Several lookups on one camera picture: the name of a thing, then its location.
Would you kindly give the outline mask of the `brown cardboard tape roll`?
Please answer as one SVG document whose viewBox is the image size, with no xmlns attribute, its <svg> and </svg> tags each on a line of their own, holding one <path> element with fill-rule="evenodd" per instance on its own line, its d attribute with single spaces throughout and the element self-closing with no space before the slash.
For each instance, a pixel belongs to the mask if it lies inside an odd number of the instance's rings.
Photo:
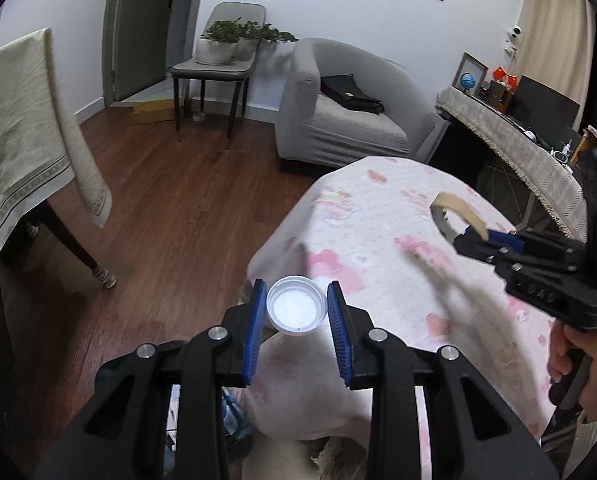
<svg viewBox="0 0 597 480">
<path fill-rule="evenodd" d="M 489 240 L 489 231 L 485 222 L 465 200 L 455 194 L 445 192 L 437 194 L 430 205 L 430 212 L 436 228 L 448 243 L 453 244 L 460 235 L 448 220 L 448 214 L 453 214 L 466 223 L 484 242 Z"/>
</svg>

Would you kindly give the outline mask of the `white plastic bottle cap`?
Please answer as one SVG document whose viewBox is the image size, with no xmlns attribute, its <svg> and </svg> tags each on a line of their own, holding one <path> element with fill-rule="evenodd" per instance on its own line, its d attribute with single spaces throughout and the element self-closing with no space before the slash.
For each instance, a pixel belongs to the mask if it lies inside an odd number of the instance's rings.
<svg viewBox="0 0 597 480">
<path fill-rule="evenodd" d="M 302 336 L 312 333 L 327 318 L 327 300 L 309 278 L 289 275 L 280 278 L 267 292 L 267 318 L 279 332 Z"/>
</svg>

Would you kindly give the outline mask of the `beige fringed desk cloth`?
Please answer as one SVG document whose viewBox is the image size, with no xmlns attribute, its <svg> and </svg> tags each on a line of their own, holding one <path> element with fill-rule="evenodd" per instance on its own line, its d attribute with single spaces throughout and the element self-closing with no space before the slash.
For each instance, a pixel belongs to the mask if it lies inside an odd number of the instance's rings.
<svg viewBox="0 0 597 480">
<path fill-rule="evenodd" d="M 436 96 L 436 105 L 484 141 L 532 191 L 560 231 L 587 239 L 587 206 L 582 187 L 547 151 L 481 101 L 454 87 Z"/>
</svg>

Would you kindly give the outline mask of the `black monitor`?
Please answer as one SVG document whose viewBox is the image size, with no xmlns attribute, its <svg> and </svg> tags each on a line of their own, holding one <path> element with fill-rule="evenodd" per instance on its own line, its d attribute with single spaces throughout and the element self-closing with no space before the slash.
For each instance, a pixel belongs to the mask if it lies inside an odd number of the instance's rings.
<svg viewBox="0 0 597 480">
<path fill-rule="evenodd" d="M 506 115 L 554 148 L 569 140 L 569 129 L 579 104 L 564 94 L 522 76 L 507 106 Z"/>
</svg>

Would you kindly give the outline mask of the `pink cartoon tablecloth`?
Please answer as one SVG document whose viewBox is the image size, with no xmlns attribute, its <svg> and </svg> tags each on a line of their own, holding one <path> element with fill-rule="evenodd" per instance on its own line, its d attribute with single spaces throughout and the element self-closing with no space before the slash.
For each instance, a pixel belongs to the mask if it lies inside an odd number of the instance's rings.
<svg viewBox="0 0 597 480">
<path fill-rule="evenodd" d="M 458 256 L 430 214 L 451 193 L 493 230 L 510 222 L 450 174 L 405 158 L 367 157 L 319 179 L 248 264 L 248 278 L 338 282 L 346 301 L 411 347 L 457 347 L 534 436 L 547 398 L 549 317 L 506 294 L 486 264 Z M 260 348 L 242 403 L 268 437 L 369 441 L 371 396 L 347 389 L 328 326 L 277 334 Z"/>
</svg>

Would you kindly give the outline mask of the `small blue globe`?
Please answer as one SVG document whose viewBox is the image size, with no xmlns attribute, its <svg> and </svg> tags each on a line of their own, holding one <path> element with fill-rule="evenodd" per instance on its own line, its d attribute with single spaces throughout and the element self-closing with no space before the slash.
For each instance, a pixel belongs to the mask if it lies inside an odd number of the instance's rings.
<svg viewBox="0 0 597 480">
<path fill-rule="evenodd" d="M 458 82 L 460 84 L 461 90 L 463 90 L 463 93 L 469 93 L 477 85 L 477 82 L 475 81 L 474 77 L 468 72 L 462 73 L 459 77 Z"/>
</svg>

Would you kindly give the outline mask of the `framed picture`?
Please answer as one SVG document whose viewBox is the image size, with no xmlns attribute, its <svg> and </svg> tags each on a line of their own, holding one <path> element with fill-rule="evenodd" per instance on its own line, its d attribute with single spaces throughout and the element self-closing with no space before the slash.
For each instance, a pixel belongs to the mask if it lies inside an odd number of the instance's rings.
<svg viewBox="0 0 597 480">
<path fill-rule="evenodd" d="M 469 52 L 465 52 L 451 85 L 468 96 L 476 96 L 484 84 L 488 71 L 489 66 Z"/>
</svg>

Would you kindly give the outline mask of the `beige curtain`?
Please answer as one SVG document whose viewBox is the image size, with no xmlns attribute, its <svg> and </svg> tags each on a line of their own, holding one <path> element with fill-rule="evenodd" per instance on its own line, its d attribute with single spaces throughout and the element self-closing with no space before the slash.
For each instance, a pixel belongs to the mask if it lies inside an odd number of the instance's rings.
<svg viewBox="0 0 597 480">
<path fill-rule="evenodd" d="M 518 51 L 510 69 L 567 96 L 587 100 L 596 18 L 588 0 L 523 0 Z"/>
</svg>

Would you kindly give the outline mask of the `black handbag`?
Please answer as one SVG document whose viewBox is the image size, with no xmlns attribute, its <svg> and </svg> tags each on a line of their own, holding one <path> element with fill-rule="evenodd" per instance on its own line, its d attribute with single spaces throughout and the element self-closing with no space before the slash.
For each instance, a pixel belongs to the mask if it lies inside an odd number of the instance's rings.
<svg viewBox="0 0 597 480">
<path fill-rule="evenodd" d="M 367 96 L 358 88 L 352 75 L 326 76 L 320 79 L 320 91 L 346 110 L 381 115 L 385 112 L 383 103 Z"/>
</svg>

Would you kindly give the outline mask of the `dark table leg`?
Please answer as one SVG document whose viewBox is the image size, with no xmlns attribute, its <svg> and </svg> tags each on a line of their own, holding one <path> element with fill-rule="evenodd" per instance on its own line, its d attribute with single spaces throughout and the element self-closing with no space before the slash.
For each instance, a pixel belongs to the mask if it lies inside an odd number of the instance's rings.
<svg viewBox="0 0 597 480">
<path fill-rule="evenodd" d="M 58 214 L 53 210 L 48 200 L 44 200 L 27 214 L 28 223 L 34 228 L 45 226 L 54 237 L 61 242 L 98 280 L 104 289 L 112 289 L 117 281 L 116 277 L 101 263 L 93 258 L 86 248 L 78 242 Z"/>
</svg>

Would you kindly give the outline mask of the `grey dining chair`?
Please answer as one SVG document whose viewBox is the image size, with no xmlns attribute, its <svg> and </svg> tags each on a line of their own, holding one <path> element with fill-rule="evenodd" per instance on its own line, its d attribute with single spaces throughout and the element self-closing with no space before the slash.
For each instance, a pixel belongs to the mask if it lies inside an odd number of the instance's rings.
<svg viewBox="0 0 597 480">
<path fill-rule="evenodd" d="M 172 66 L 172 93 L 176 130 L 180 130 L 182 113 L 189 100 L 181 101 L 180 81 L 199 81 L 200 105 L 204 112 L 205 90 L 209 81 L 231 82 L 233 94 L 228 115 L 227 139 L 231 140 L 236 112 L 245 114 L 248 86 L 254 73 L 259 41 L 245 45 L 241 27 L 254 23 L 264 25 L 266 8 L 258 3 L 224 1 L 210 14 L 196 42 L 192 58 Z"/>
</svg>

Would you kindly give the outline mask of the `potted green plant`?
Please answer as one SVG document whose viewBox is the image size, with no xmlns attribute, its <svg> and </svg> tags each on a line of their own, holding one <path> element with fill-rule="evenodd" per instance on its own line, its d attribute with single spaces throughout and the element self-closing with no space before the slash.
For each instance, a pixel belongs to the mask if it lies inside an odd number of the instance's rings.
<svg viewBox="0 0 597 480">
<path fill-rule="evenodd" d="M 194 59 L 203 65 L 227 65 L 253 58 L 259 45 L 293 44 L 292 32 L 279 30 L 269 23 L 218 20 L 208 25 L 196 45 Z"/>
</svg>

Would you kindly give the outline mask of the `grey door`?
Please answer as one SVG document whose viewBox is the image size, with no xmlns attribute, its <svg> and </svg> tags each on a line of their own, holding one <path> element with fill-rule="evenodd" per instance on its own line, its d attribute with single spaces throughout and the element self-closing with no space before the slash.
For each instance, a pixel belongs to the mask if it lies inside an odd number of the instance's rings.
<svg viewBox="0 0 597 480">
<path fill-rule="evenodd" d="M 191 58 L 201 0 L 106 0 L 102 84 L 106 106 L 166 79 Z"/>
</svg>

